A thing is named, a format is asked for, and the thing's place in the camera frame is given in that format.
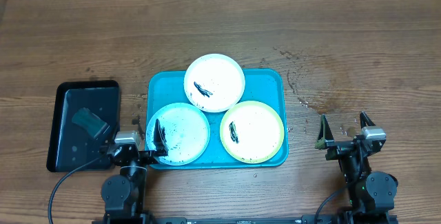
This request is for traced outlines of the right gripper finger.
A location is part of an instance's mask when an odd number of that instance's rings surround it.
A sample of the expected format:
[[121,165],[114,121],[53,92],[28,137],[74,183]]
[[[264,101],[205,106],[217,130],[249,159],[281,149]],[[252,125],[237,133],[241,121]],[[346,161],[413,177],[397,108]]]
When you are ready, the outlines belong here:
[[359,115],[360,117],[360,128],[375,126],[376,124],[368,117],[365,111],[362,111]]
[[320,131],[315,143],[315,148],[318,150],[328,149],[333,143],[334,136],[331,132],[326,116],[322,114],[320,118]]

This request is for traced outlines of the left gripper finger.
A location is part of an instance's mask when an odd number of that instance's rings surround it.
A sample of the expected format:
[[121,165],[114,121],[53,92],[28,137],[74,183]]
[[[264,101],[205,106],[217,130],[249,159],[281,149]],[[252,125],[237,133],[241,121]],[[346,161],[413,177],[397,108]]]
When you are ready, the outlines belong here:
[[142,128],[141,117],[139,115],[136,118],[132,119],[132,125],[135,125],[137,127],[137,132],[140,135],[141,140],[144,141],[145,131]]
[[157,156],[167,156],[168,147],[165,138],[165,128],[161,125],[159,119],[155,120],[153,144],[155,146]]

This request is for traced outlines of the light blue plate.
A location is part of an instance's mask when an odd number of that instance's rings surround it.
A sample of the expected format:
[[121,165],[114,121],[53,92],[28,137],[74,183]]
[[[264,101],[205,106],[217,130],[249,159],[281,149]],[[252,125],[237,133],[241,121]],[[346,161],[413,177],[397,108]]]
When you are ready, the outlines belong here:
[[171,103],[155,112],[146,127],[145,149],[154,150],[154,126],[159,121],[165,136],[167,155],[157,158],[160,164],[187,165],[199,158],[209,143],[207,117],[188,103]]

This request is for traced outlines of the green scouring sponge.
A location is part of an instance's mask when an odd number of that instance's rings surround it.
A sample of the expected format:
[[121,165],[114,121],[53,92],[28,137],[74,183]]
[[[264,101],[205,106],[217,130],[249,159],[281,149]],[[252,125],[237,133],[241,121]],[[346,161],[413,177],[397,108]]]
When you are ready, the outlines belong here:
[[73,124],[87,132],[93,139],[98,139],[106,133],[109,125],[88,108],[79,109],[72,117]]

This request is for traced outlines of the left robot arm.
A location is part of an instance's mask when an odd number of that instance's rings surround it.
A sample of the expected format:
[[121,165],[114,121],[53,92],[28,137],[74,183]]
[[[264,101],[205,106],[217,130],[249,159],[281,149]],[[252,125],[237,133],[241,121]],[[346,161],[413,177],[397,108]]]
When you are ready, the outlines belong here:
[[156,119],[153,128],[153,150],[140,148],[137,131],[117,132],[113,141],[102,147],[110,161],[120,167],[117,175],[105,180],[101,197],[105,203],[103,223],[154,224],[153,214],[144,209],[147,167],[168,155],[165,128]]

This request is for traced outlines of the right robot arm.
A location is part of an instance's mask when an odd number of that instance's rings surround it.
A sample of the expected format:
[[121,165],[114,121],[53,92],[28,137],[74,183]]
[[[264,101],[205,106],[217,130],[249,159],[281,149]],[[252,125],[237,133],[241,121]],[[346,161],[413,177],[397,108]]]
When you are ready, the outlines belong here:
[[[360,133],[350,141],[336,141],[327,118],[320,118],[320,131],[315,144],[318,150],[326,150],[328,161],[337,160],[344,174],[345,186],[328,196],[314,214],[314,223],[397,223],[397,217],[389,215],[394,208],[398,180],[385,172],[373,172],[368,157],[381,151],[387,140],[384,130],[375,125],[365,112],[360,113]],[[330,200],[347,192],[349,207],[343,207],[334,215],[322,215]]]

